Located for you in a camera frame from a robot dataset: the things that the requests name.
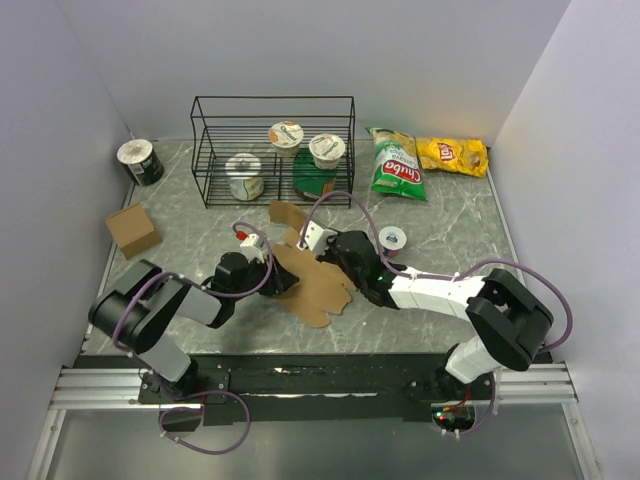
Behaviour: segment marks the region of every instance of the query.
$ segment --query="cardboard box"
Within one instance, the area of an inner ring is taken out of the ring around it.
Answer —
[[[125,258],[132,258],[162,241],[142,205],[136,203],[106,219],[116,245]]]
[[[272,222],[289,225],[284,235],[286,245],[273,245],[273,253],[280,264],[297,275],[300,281],[284,295],[280,304],[311,327],[322,328],[331,323],[327,313],[340,314],[351,302],[349,291],[356,287],[337,265],[320,263],[308,250],[299,250],[296,243],[307,213],[299,207],[280,201],[271,202]]]

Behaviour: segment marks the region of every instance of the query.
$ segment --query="gray marble surface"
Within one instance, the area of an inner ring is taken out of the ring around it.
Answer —
[[[190,170],[191,142],[158,142],[155,148],[165,174],[155,185],[135,188],[132,203],[142,203],[163,241],[132,260],[116,251],[107,284],[141,258],[201,281],[213,273],[223,253],[238,250],[230,229],[236,220],[253,223],[274,242],[281,240],[286,227],[270,224],[265,206],[204,208]],[[373,167],[373,143],[357,141],[354,193],[366,201],[380,228],[397,225],[407,233],[408,245],[397,263],[453,273],[488,256],[511,257],[488,179],[427,172],[428,201],[421,202],[371,192]],[[321,208],[318,218],[340,230],[367,228],[355,205],[350,210]],[[175,318],[168,332],[189,353],[445,352],[473,335],[463,320],[420,310],[382,309],[357,292],[341,315],[330,316],[330,326],[314,329],[277,302],[253,295],[241,300],[235,316],[218,330]],[[94,329],[85,353],[120,352]]]

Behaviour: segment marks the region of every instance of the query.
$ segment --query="yellow chips bag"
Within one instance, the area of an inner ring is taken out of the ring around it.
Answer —
[[[416,138],[418,157],[425,170],[447,170],[484,177],[489,166],[487,147],[481,140]]]

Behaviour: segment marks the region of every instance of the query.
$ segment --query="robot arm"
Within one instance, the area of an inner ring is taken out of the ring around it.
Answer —
[[[418,278],[421,272],[392,264],[404,275],[390,271],[362,231],[337,232],[310,222],[305,247],[319,261],[338,265],[373,304],[394,309],[433,310],[469,321],[477,336],[454,346],[436,372],[442,392],[455,398],[479,376],[502,366],[527,370],[553,317],[513,275],[494,269],[486,277],[454,280],[445,276]],[[224,293],[239,293],[259,284],[265,276],[266,254],[259,238],[248,236],[242,253],[221,257],[214,275],[205,285]],[[298,278],[274,258],[272,273],[259,290],[261,295],[286,292]],[[107,335],[137,291],[161,269],[146,261],[134,265],[93,304],[89,319]],[[178,394],[197,390],[197,364],[165,334],[174,315],[190,318],[210,328],[219,328],[234,313],[233,298],[216,298],[204,286],[193,286],[178,278],[166,279],[142,298],[129,315],[119,336]]]
[[[527,370],[553,324],[551,312],[504,269],[456,280],[418,278],[423,272],[392,264],[406,274],[401,276],[386,268],[365,232],[337,232],[313,221],[303,245],[318,260],[340,266],[375,305],[432,310],[470,322],[477,336],[455,346],[445,367],[462,384],[502,366]]]

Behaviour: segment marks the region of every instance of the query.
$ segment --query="wire rack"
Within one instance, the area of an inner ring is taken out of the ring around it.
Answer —
[[[333,133],[345,142],[345,153],[336,170],[334,190],[353,191],[355,176],[355,101],[351,96],[198,96],[191,108],[193,157],[191,171],[205,206],[269,205],[272,200],[308,205],[312,200],[293,189],[293,158],[277,155],[269,141],[269,129],[289,120],[300,124],[306,147],[321,133]],[[260,160],[263,193],[243,202],[231,194],[225,172],[227,160],[238,153]],[[346,196],[330,197],[328,205],[351,207]]]

